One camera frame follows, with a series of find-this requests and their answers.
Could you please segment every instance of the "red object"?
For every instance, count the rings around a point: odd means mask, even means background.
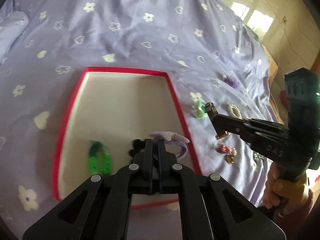
[[[222,153],[222,154],[233,154],[233,150],[234,148],[233,147],[229,147],[229,146],[225,146],[224,144],[220,144],[219,145],[219,148],[218,148],[218,152],[219,153]]]
[[[281,100],[281,103],[288,109],[289,108],[289,103],[288,103],[288,100],[287,100],[287,91],[282,90],[280,92],[280,100]]]
[[[224,144],[220,144],[218,148],[219,153],[227,153],[227,147]]]
[[[72,94],[71,94],[70,101],[67,105],[67,109],[65,111],[65,114],[64,114],[62,122],[61,122],[60,131],[58,134],[58,140],[56,143],[54,160],[53,160],[53,168],[52,168],[52,196],[53,196],[53,198],[55,198],[58,201],[61,201],[61,199],[59,198],[59,191],[58,191],[58,177],[59,177],[59,166],[60,166],[59,164],[60,164],[61,151],[62,151],[62,147],[63,147],[64,135],[66,133],[66,128],[68,125],[68,120],[69,120],[69,116],[70,116],[70,113],[71,113],[71,110],[73,107],[73,103],[76,99],[79,88],[80,88],[82,81],[83,81],[87,72],[119,72],[119,73],[145,74],[145,75],[164,77],[167,81],[167,85],[169,87],[170,94],[171,94],[172,100],[174,102],[174,106],[176,108],[176,111],[177,111],[177,114],[178,114],[178,117],[180,120],[180,124],[181,124],[183,132],[184,132],[184,136],[187,137],[190,141],[190,143],[188,144],[188,150],[190,152],[194,171],[197,174],[202,174],[202,171],[201,171],[201,168],[199,165],[199,161],[197,158],[197,154],[196,154],[195,148],[192,143],[192,138],[191,138],[190,132],[188,130],[186,120],[184,118],[178,97],[174,91],[173,85],[171,83],[171,80],[170,80],[167,72],[148,70],[148,69],[139,69],[139,68],[124,68],[124,67],[87,67],[83,70],[83,72],[82,72],[82,74],[81,74]],[[158,203],[139,205],[135,208],[153,207],[156,205],[166,205],[166,204],[170,204],[170,203],[173,203],[176,201],[178,201],[178,200],[168,200],[168,201],[163,201],[163,202],[158,202]]]

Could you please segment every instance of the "green hair tie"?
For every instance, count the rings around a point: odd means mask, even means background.
[[[111,156],[109,149],[101,142],[91,141],[89,150],[88,167],[89,173],[93,174],[111,174]]]

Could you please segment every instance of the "bed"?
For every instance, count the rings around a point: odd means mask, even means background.
[[[25,16],[12,19],[15,12]],[[243,117],[277,121],[269,105],[274,69],[269,73],[258,37],[223,2],[6,0],[0,16],[0,38],[16,36],[5,40],[0,65],[0,216],[17,238],[58,203],[51,190],[55,144],[70,95],[88,66],[167,72],[200,172],[219,173],[252,204],[261,204],[271,161],[255,163],[249,146],[229,135],[221,143],[238,154],[227,163],[216,151],[209,118],[192,114],[190,93],[198,92],[221,114],[234,104]],[[239,87],[226,84],[224,75]],[[181,239],[175,203],[130,216],[128,239]]]

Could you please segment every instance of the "window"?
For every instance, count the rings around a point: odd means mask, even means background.
[[[247,25],[259,36],[260,39],[263,39],[273,20],[274,19],[272,17],[264,15],[262,12],[255,10],[251,15]]]
[[[231,10],[233,10],[234,13],[241,18],[241,20],[244,20],[244,18],[248,14],[250,8],[244,4],[233,2],[232,6],[231,6]]]

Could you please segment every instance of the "purple hair clip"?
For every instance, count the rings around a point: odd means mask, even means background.
[[[169,131],[155,131],[150,134],[150,137],[152,137],[154,142],[157,142],[161,139],[164,140],[164,143],[166,144],[173,144],[178,145],[181,147],[181,151],[176,154],[177,160],[181,160],[184,156],[186,156],[188,152],[187,143],[189,142],[188,138]]]
[[[233,77],[224,75],[223,81],[227,83],[230,87],[239,90],[239,82],[235,80]]]

